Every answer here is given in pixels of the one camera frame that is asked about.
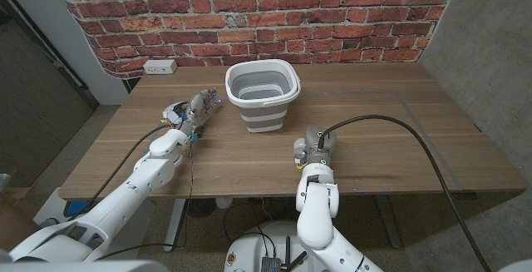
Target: black cable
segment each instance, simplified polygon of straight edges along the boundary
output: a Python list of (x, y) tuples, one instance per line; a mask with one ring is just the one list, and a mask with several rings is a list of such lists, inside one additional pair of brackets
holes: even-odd
[(334, 131), (338, 129), (341, 126), (345, 126), (349, 123), (355, 122), (355, 121), (362, 121), (366, 119), (380, 119), (384, 121), (391, 121), (393, 123), (396, 123), (404, 128), (406, 128), (414, 137), (417, 139), (419, 144), (421, 144), (421, 147), (423, 147), (423, 150), (425, 151), (426, 155), (428, 156), (429, 160), (431, 161), (432, 167), (434, 168), (434, 171), (436, 172), (436, 175), (438, 176), (438, 180), (440, 181), (441, 188), (443, 188), (443, 191), (446, 193), (447, 199), (449, 203), (451, 204), (452, 210), (455, 212), (455, 216), (458, 219), (458, 222), (460, 223), (460, 226), (462, 230), (464, 231), (465, 236), (467, 237), (467, 240), (469, 241), (469, 244), (471, 245), (471, 248), (473, 251), (475, 251), (476, 258), (480, 261), (480, 264), (482, 265), (482, 268), (484, 268), (484, 271), (488, 272), (491, 271), (488, 263), (485, 261), (484, 256), (479, 250), (479, 247), (476, 245), (475, 239), (473, 239), (473, 236), (471, 235), (471, 232), (469, 232), (469, 229), (467, 228), (466, 223), (462, 219), (460, 213), (458, 212), (458, 209), (456, 209), (455, 203), (452, 200), (451, 193), (449, 192), (449, 189), (447, 188), (447, 184), (445, 180), (443, 179), (443, 176), (441, 175), (440, 168), (438, 168), (438, 165), (436, 164), (436, 161), (434, 160), (434, 156), (432, 156), (431, 151), (421, 139), (419, 134), (409, 125), (407, 125), (405, 122), (400, 121), (398, 119), (389, 117), (389, 116), (382, 116), (382, 115), (365, 115), (365, 116), (358, 116), (351, 119), (347, 119), (346, 121), (342, 121), (338, 123), (337, 125), (329, 127), (326, 131), (323, 132), (323, 134), (319, 138), (318, 142), (318, 149), (322, 149), (324, 142), (325, 142), (325, 136), (328, 135), (331, 131)]
[[(259, 233), (263, 236), (263, 242), (264, 242), (264, 248), (266, 249), (266, 256), (268, 257), (268, 246), (266, 245), (266, 239), (264, 237), (268, 237), (264, 234), (263, 230), (260, 228), (260, 219), (259, 219), (259, 214), (257, 214), (257, 211), (255, 208), (253, 208), (250, 204), (247, 204), (247, 203), (243, 203), (243, 204), (238, 204), (238, 205), (233, 205), (231, 206), (230, 208), (227, 209), (227, 211), (225, 211), (225, 214), (224, 214), (224, 218), (222, 219), (222, 226), (224, 227), (224, 233), (225, 233), (225, 237), (227, 238), (227, 240), (229, 241), (230, 244), (233, 244), (233, 242), (235, 240), (237, 240), (239, 237), (237, 237), (236, 239), (234, 240), (231, 240), (231, 238), (229, 238), (229, 233), (227, 232), (227, 228), (225, 227), (225, 219), (227, 218), (227, 214), (234, 208), (237, 208), (237, 207), (240, 207), (240, 206), (248, 206), (249, 208), (251, 208), (251, 210), (253, 210), (253, 212), (255, 213), (255, 218), (257, 220), (257, 228), (259, 229)], [(277, 250), (275, 249), (275, 244), (273, 243), (273, 241), (270, 239), (270, 241), (272, 242), (272, 246), (273, 246), (273, 257), (276, 258), (277, 256)]]
[(109, 185), (109, 182), (113, 179), (113, 177), (115, 177), (116, 175), (116, 172), (118, 172), (118, 170), (122, 167), (122, 165), (124, 165), (124, 163), (126, 162), (127, 158), (129, 158), (131, 156), (131, 153), (135, 150), (135, 148), (140, 144), (142, 143), (142, 141), (147, 138), (148, 136), (150, 136), (151, 134), (155, 133), (156, 131), (162, 129), (162, 128), (165, 128), (165, 127), (170, 127), (169, 125), (163, 125), (163, 126), (157, 126), (155, 129), (151, 130), (150, 132), (148, 132), (147, 134), (143, 135), (142, 138), (140, 140), (138, 140), (134, 145), (133, 147), (131, 147), (130, 151), (127, 153), (127, 155), (124, 157), (124, 159), (122, 160), (122, 162), (120, 162), (120, 164), (118, 164), (118, 166), (116, 167), (116, 169), (113, 171), (113, 173), (111, 173), (111, 175), (107, 178), (107, 181), (100, 187), (100, 189), (98, 189), (98, 191), (92, 196), (92, 198), (85, 204), (85, 206), (83, 206), (81, 208), (81, 210), (77, 211), (77, 213), (75, 213), (72, 217), (70, 217), (70, 219), (68, 221), (72, 221), (74, 220), (77, 216), (79, 216), (84, 210), (86, 210), (93, 202), (94, 200), (96, 200), (96, 198), (98, 197), (98, 195), (106, 188), (107, 185)]

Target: brick wallpaper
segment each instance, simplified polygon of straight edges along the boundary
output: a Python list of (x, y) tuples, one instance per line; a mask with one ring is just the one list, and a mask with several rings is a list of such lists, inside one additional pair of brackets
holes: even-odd
[(448, 0), (66, 0), (105, 71), (179, 66), (416, 61)]

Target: wooden table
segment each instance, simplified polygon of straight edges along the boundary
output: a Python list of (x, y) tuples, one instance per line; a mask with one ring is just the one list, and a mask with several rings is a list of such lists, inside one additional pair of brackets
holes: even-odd
[[(293, 142), (307, 125), (331, 126), (366, 114), (393, 116), (426, 140), (453, 191), (513, 191), (527, 184), (520, 173), (475, 127), (438, 84), (415, 63), (294, 65), (302, 92), (290, 103), (278, 131), (250, 134), (227, 99), (193, 144), (192, 196), (293, 196), (301, 176)], [(126, 152), (158, 126), (171, 101), (189, 100), (217, 87), (225, 95), (227, 67), (179, 67), (174, 75), (144, 76), (98, 136), (59, 195), (90, 198)], [(359, 121), (337, 130), (332, 154), (335, 181), (343, 195), (441, 191), (425, 153), (406, 130), (388, 121)], [(131, 173), (145, 153), (141, 144), (103, 190), (104, 197)], [(153, 197), (188, 198), (188, 151), (174, 179)]]

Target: collapsible bucket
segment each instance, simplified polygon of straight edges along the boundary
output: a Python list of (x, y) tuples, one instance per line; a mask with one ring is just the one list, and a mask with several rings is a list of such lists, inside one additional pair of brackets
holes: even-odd
[(225, 74), (229, 100), (240, 110), (249, 132), (278, 130), (288, 103), (301, 91), (299, 78), (290, 63), (271, 59), (242, 62)]

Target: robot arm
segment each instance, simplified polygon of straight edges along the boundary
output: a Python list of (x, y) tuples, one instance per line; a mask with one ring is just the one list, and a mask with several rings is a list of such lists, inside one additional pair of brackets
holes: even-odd
[(13, 260), (31, 257), (48, 262), (93, 261), (103, 256), (116, 234), (151, 192), (167, 184), (184, 151), (220, 104), (216, 90), (178, 102), (163, 112), (172, 128), (150, 144), (133, 173), (84, 216), (52, 225), (25, 239), (10, 253)]
[(301, 212), (298, 238), (307, 252), (330, 271), (382, 271), (333, 226), (340, 198), (329, 167), (336, 135), (329, 134), (323, 148), (318, 149), (323, 131), (309, 126), (305, 138), (297, 139), (293, 145), (296, 163), (303, 170), (296, 195), (296, 208)]

